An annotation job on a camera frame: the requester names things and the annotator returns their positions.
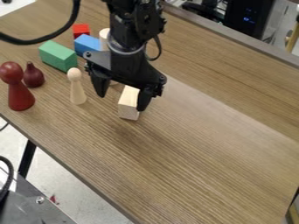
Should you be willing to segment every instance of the table leg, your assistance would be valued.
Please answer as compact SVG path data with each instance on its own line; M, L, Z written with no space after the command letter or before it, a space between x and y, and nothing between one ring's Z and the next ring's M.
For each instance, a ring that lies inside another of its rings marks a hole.
M31 162L36 148L37 146L32 141L28 140L21 160L21 164L18 167L18 173L25 179L30 169Z

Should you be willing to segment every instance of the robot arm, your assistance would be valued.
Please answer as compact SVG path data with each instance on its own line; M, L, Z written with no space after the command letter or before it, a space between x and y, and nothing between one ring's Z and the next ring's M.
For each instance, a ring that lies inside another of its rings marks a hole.
M157 35L166 23L162 6L158 0L104 2L110 11L110 52L85 52L87 71L100 97L105 97L111 80L139 88L137 110L144 111L152 97L162 95L166 83L166 77L150 65L148 60L152 59L145 52L147 42L154 39L161 54Z

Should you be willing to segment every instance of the black computer tower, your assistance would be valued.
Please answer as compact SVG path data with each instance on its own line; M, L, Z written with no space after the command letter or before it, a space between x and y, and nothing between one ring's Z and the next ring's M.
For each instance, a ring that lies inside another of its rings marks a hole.
M262 39L275 0L228 0L224 25Z

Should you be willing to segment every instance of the floor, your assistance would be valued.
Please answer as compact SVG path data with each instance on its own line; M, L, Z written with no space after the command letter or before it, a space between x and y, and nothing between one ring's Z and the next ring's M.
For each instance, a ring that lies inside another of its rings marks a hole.
M294 26L295 17L296 7L293 5L277 32L275 47L284 49L284 37ZM299 55L299 45L294 54ZM5 121L0 118L0 128L3 125ZM0 132L0 155L7 157L15 168L18 167L26 140L11 126ZM46 196L55 194L59 207L79 224L132 223L41 150L37 150L28 180Z

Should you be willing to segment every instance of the black wire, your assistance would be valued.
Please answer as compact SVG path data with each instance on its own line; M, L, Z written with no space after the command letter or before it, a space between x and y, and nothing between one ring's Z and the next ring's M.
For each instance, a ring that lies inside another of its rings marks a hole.
M0 191L0 204L1 204L10 190L10 185L13 180L13 166L12 166L12 163L10 162L10 160L8 160L6 157L0 156L0 161L3 161L9 169L6 183L3 185L3 188Z
M161 45L161 41L160 41L160 38L158 36L155 36L154 37L154 40L156 41L156 46L158 47L158 50L159 50L159 53L158 55L155 57L155 58L151 58L149 57L149 55L147 53L145 53L145 57L147 60L149 61L154 61L154 60L157 60L158 58L160 58L161 54L162 54L162 45Z
M72 15L67 21L67 23L58 29L57 31L50 33L48 35L45 35L44 37L41 38L35 38L35 39L29 39L29 40L24 40L24 39L19 39L19 38L14 38L12 36L9 36L5 33L0 32L0 40L14 44L14 45L20 45L20 46L28 46L28 45L35 45L40 42L47 41L49 39L56 38L59 36L61 33L66 31L68 28L71 27L71 25L76 21L78 14L80 10L80 0L73 0L73 11Z
M7 128L7 126L9 126L9 124L8 123L6 123L1 129L0 129L0 131L3 131L4 129L6 129Z

